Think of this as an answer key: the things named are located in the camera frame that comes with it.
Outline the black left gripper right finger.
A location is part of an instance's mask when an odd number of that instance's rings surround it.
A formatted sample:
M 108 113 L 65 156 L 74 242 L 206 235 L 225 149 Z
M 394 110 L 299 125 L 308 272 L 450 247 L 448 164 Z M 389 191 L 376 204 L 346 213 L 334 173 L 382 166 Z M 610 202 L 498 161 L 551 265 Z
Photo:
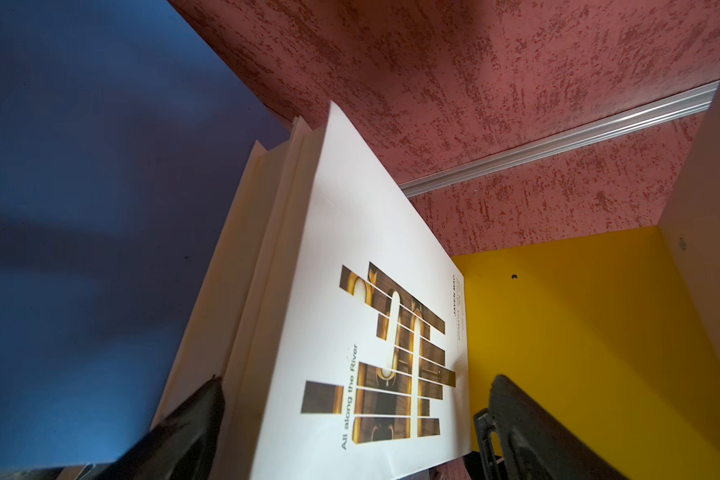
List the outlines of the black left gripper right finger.
M 505 375 L 473 423 L 485 479 L 624 477 Z

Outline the white book brown pattern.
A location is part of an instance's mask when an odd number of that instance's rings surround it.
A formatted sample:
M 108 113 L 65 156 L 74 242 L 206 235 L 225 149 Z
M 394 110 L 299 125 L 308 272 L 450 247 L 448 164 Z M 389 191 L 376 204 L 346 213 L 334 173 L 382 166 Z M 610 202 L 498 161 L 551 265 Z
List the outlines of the white book brown pattern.
M 464 278 L 348 116 L 290 145 L 215 479 L 396 479 L 470 451 Z

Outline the white heritage cultural book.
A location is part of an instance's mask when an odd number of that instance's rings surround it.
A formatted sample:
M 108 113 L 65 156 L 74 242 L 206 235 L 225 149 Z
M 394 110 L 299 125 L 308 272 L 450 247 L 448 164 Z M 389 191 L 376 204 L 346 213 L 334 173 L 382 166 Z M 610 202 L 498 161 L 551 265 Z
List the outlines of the white heritage cultural book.
M 300 116 L 290 137 L 268 150 L 255 142 L 151 422 L 156 427 L 206 381 L 222 377 L 289 149 L 311 132 Z

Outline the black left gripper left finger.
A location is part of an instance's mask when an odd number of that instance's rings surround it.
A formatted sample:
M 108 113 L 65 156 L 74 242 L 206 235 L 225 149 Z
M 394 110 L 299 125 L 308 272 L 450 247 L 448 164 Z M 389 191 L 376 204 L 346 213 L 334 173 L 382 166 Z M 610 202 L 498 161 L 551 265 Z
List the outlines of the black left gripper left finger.
M 224 409 L 221 379 L 213 377 L 97 477 L 207 479 Z

